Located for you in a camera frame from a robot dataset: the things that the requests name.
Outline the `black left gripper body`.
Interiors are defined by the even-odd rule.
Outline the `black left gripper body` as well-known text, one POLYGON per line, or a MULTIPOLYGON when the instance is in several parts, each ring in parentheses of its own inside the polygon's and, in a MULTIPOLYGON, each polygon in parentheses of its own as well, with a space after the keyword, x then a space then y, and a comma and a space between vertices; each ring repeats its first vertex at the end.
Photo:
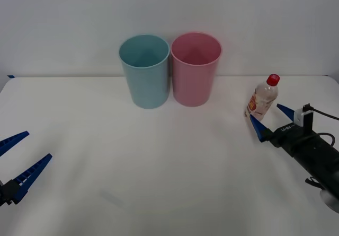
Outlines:
POLYGON ((12 203, 13 195, 13 180, 8 181, 7 183, 1 182, 1 206, 5 203, 10 205, 12 203))

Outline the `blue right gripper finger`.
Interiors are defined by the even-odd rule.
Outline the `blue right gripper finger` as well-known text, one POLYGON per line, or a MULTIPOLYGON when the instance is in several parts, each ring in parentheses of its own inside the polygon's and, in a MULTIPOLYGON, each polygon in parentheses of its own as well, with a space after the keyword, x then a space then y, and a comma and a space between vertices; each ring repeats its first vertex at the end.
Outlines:
POLYGON ((260 121, 258 121, 253 115, 249 116, 250 121, 254 127, 257 137, 260 142, 270 141, 273 136, 273 132, 265 127, 260 121))
POLYGON ((277 104, 276 107, 281 110, 293 123, 295 122, 295 111, 282 105, 282 104, 277 104))

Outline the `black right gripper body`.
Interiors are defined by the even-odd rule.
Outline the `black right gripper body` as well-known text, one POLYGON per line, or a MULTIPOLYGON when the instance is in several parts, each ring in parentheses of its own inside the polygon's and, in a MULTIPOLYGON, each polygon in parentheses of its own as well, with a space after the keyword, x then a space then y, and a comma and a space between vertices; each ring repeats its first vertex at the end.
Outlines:
POLYGON ((296 124, 287 124, 269 133, 269 142, 291 157, 314 156, 322 147, 320 139, 313 130, 305 130, 296 124))

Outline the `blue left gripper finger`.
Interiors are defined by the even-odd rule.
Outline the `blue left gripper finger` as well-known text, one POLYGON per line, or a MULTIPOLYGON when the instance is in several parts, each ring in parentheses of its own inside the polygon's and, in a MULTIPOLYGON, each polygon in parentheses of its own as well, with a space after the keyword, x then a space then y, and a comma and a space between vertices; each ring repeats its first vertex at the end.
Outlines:
POLYGON ((5 154, 8 150, 10 150, 13 146, 18 144, 21 140, 23 140, 27 136, 29 136, 29 132, 24 131, 0 141, 0 156, 5 154))
POLYGON ((51 159, 52 155, 49 153, 33 166, 22 172, 19 176, 8 182, 8 204, 18 204, 23 199, 23 197, 28 193, 29 188, 32 186, 51 159))

